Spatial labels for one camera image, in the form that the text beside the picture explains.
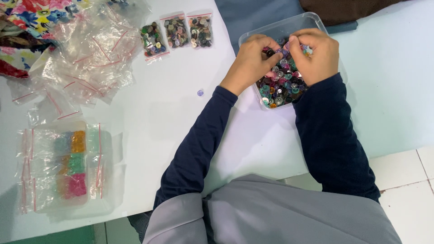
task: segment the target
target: pile of buttons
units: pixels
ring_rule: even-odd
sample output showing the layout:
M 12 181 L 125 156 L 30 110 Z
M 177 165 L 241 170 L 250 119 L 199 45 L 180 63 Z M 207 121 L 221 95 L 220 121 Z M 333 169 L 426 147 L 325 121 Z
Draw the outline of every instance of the pile of buttons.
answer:
M 188 20 L 190 24 L 191 44 L 196 47 L 210 47 L 211 32 L 208 16 L 195 16 Z
M 292 103 L 308 89 L 300 72 L 297 71 L 294 59 L 287 51 L 289 49 L 288 38 L 276 41 L 282 47 L 276 52 L 282 53 L 283 58 L 271 69 L 272 75 L 264 76 L 256 82 L 264 105 L 271 109 Z M 310 55 L 308 46 L 301 45 L 300 48 L 306 56 Z M 268 47 L 265 47 L 262 52 L 267 57 L 271 57 L 275 53 Z
M 142 27 L 140 35 L 143 38 L 143 45 L 146 49 L 145 56 L 151 57 L 159 52 L 163 53 L 166 51 L 160 34 L 156 22 L 152 22 L 149 26 Z
M 168 45 L 171 48 L 184 46 L 188 43 L 188 35 L 184 25 L 184 15 L 164 21 Z

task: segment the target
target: navy blue sleeve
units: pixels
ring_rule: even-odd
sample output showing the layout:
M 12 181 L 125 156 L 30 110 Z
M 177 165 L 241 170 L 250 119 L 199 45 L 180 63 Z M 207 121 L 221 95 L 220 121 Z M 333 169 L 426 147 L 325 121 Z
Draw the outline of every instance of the navy blue sleeve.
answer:
M 312 87 L 294 103 L 307 167 L 322 191 L 378 202 L 380 191 L 350 119 L 340 73 Z
M 220 144 L 230 109 L 237 99 L 236 95 L 225 88 L 216 87 L 161 177 L 154 209 L 170 198 L 203 191 L 211 159 Z

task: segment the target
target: green floor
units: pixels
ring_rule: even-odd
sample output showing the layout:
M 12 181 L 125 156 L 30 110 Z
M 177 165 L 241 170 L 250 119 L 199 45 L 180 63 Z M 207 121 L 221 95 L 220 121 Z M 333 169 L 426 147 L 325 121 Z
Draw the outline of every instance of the green floor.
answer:
M 6 244 L 94 244 L 94 233 L 91 225 L 57 232 L 45 236 L 38 236 Z

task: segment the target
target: finger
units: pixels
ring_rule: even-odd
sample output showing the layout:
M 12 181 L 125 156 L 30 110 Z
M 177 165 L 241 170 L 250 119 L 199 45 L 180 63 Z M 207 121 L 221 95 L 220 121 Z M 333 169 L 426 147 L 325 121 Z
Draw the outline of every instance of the finger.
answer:
M 254 34 L 251 37 L 249 37 L 246 40 L 246 42 L 250 42 L 250 41 L 253 41 L 253 40 L 256 40 L 256 39 L 260 39 L 260 38 L 264 38 L 264 37 L 266 37 L 266 35 L 263 35 L 263 34 Z
M 318 45 L 324 41 L 324 37 L 313 36 L 313 35 L 301 35 L 298 37 L 300 43 L 308 45 L 310 49 L 315 50 Z
M 277 51 L 280 48 L 279 44 L 277 44 L 277 42 L 273 38 L 268 36 L 257 39 L 256 42 L 259 44 L 261 49 L 267 46 L 273 49 L 273 51 Z
M 291 34 L 291 36 L 302 36 L 302 35 L 316 35 L 316 36 L 328 36 L 325 32 L 318 28 L 302 29 Z
M 303 51 L 300 49 L 300 42 L 296 36 L 289 38 L 289 52 L 297 66 L 307 61 L 306 56 L 304 56 Z
M 270 58 L 268 58 L 267 60 L 264 61 L 264 63 L 267 64 L 268 69 L 273 68 L 273 66 L 275 66 L 277 64 L 277 62 L 279 62 L 279 60 L 281 60 L 283 58 L 283 54 L 282 53 L 275 53 L 273 54 L 273 56 L 271 56 Z

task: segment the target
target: white tile floor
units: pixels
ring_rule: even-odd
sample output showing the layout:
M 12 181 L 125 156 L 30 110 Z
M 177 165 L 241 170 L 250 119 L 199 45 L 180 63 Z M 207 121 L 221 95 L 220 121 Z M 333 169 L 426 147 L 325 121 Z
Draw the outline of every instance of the white tile floor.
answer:
M 373 158 L 369 164 L 381 191 L 380 203 L 402 243 L 434 243 L 434 147 Z M 281 181 L 307 190 L 322 189 L 310 174 Z M 95 244 L 139 244 L 127 218 L 98 224 L 94 229 Z

